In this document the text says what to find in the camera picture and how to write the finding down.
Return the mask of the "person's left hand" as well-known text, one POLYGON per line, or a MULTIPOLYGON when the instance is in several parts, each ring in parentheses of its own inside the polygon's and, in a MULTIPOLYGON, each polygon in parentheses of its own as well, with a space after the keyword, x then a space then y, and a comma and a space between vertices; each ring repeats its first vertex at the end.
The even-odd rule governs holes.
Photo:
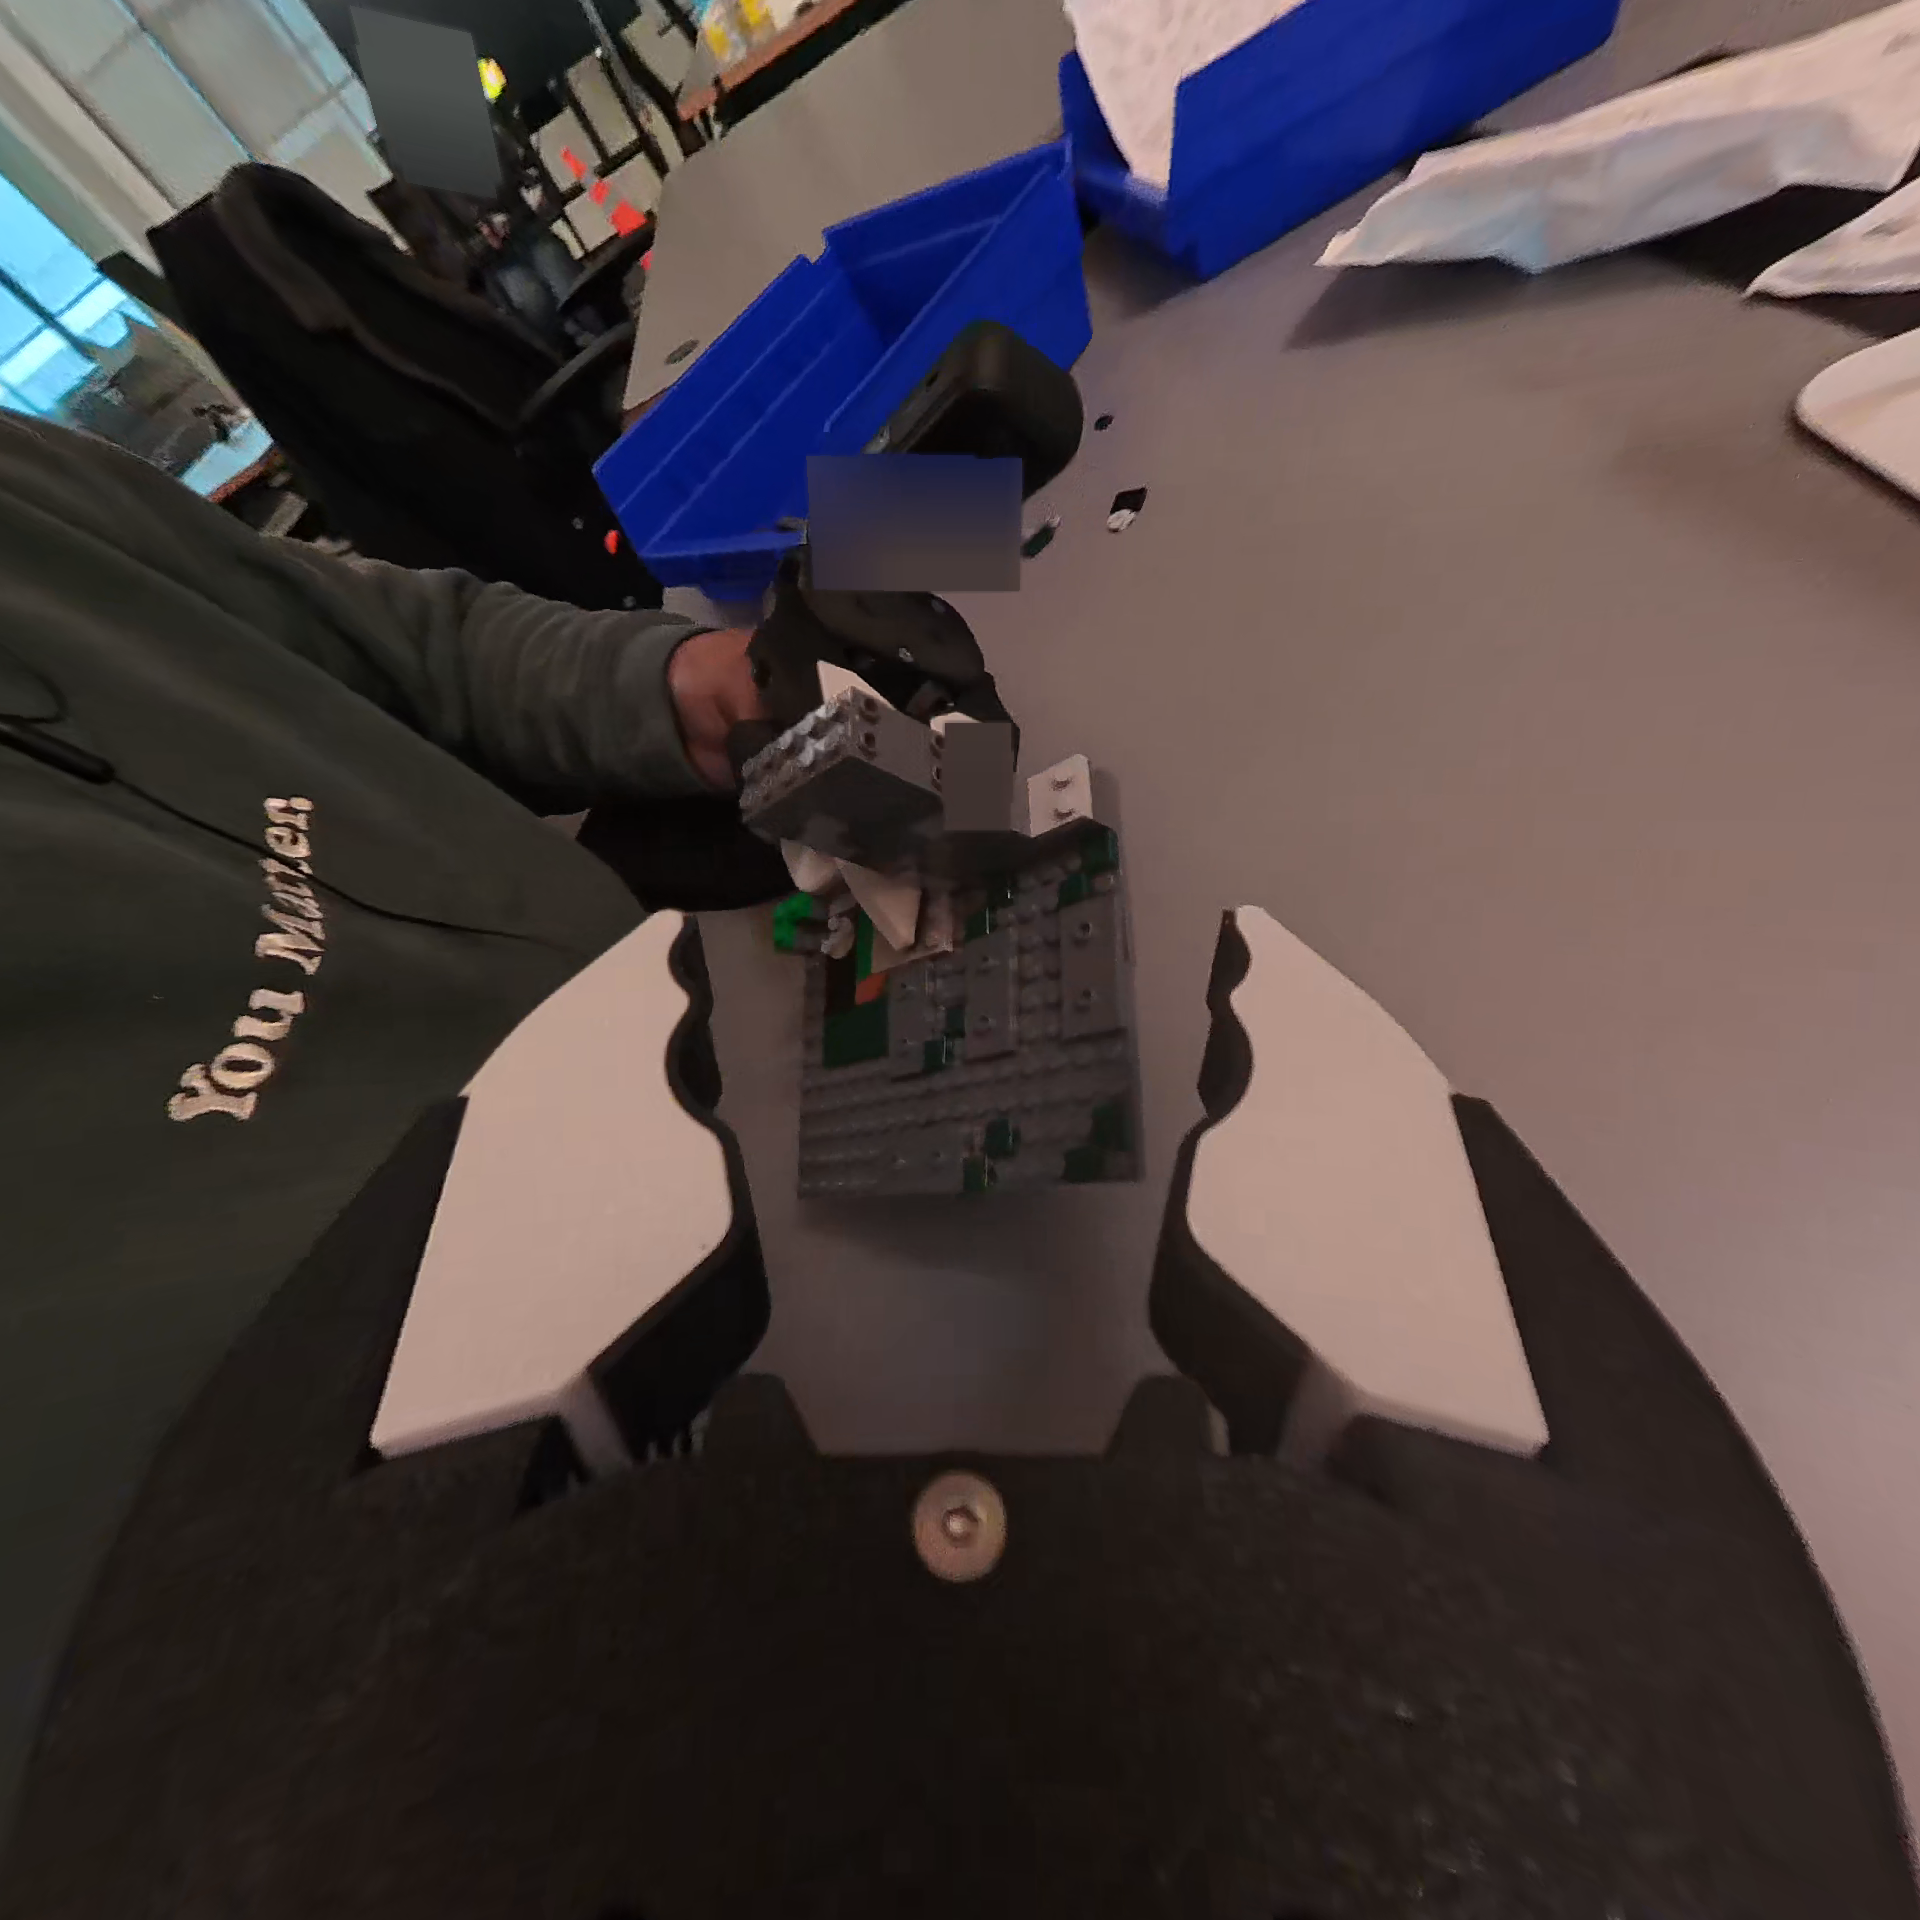
POLYGON ((699 630, 666 660, 666 689, 684 737, 687 763, 715 794, 739 786, 731 749, 767 717, 743 626, 699 630))

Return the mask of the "person's left forearm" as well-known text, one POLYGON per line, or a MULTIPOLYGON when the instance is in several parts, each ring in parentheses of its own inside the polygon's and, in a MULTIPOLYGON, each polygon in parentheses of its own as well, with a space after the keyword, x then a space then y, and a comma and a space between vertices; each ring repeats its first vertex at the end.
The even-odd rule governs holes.
POLYGON ((711 630, 580 610, 465 573, 280 550, 287 643, 487 782, 547 799, 677 799, 687 763, 666 660, 711 630))

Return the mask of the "white crumpled paper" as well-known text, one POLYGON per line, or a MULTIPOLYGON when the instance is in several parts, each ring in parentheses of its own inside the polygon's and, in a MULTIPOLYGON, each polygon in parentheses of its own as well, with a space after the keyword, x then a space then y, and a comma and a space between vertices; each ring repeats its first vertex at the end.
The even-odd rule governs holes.
POLYGON ((1178 85, 1295 2, 1066 2, 1073 52, 1127 171, 1168 185, 1178 85))

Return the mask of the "blue storage bin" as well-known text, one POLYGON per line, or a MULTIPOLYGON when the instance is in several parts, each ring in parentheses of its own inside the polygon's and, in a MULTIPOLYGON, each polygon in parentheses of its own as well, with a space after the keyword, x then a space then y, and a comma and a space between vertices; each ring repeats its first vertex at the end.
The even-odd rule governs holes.
POLYGON ((1207 281, 1593 55, 1620 2, 1291 2, 1124 110, 1073 19, 1060 117, 1079 198, 1207 281))
POLYGON ((754 598, 805 513, 805 461, 859 453, 971 323, 1072 372, 1090 344, 1066 141, 822 231, 596 461, 628 546, 666 588, 754 598))

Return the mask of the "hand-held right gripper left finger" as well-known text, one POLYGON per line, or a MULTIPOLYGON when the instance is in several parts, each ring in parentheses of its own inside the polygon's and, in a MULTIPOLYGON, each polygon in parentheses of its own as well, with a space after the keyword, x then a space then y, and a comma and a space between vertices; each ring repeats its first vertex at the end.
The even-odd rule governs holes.
POLYGON ((656 910, 470 1077, 380 1459, 521 1424, 558 1424, 580 1471, 699 1450, 771 1325, 711 1007, 694 918, 656 910))

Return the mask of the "black office chair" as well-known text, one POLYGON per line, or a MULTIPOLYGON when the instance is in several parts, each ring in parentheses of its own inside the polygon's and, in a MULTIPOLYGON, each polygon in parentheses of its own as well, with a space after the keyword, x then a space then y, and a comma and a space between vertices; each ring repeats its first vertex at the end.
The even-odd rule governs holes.
POLYGON ((664 603, 595 479, 630 323, 565 356, 280 168, 236 168, 147 241, 182 329, 359 555, 664 603))

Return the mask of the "grey studded brick baseplate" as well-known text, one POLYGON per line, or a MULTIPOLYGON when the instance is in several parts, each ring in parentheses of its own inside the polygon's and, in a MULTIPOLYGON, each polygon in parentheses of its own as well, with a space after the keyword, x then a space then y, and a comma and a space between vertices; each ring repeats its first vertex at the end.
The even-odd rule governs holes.
POLYGON ((1142 1175, 1119 834, 1079 820, 984 883, 927 893, 896 956, 856 893, 793 893, 804 961, 796 1196, 875 1201, 1142 1175))

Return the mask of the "grey brick wall assembly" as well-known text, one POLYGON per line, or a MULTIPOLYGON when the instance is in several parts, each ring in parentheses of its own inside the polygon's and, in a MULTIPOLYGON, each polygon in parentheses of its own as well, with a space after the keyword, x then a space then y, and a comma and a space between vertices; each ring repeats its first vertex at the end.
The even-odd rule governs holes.
POLYGON ((1011 722, 960 713, 925 722, 862 684, 750 754, 739 799, 763 841, 927 893, 1119 871, 1116 816, 1083 754, 1030 775, 1011 722))

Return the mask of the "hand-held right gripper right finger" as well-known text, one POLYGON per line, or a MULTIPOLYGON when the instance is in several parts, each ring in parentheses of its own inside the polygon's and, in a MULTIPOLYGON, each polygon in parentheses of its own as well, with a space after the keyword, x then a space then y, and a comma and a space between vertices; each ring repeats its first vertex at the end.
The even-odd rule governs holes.
POLYGON ((1318 1459, 1392 1422, 1539 1455, 1549 1416, 1445 1074, 1256 906, 1223 910, 1204 1007, 1149 1325, 1228 1450, 1318 1459))

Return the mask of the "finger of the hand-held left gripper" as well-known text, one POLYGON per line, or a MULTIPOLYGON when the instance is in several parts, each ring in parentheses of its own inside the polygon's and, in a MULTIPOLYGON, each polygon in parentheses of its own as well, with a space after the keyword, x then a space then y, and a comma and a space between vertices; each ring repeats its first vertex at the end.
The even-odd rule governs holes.
POLYGON ((933 956, 960 945, 955 886, 862 870, 791 840, 776 845, 796 893, 821 900, 828 921, 866 918, 875 956, 933 956))

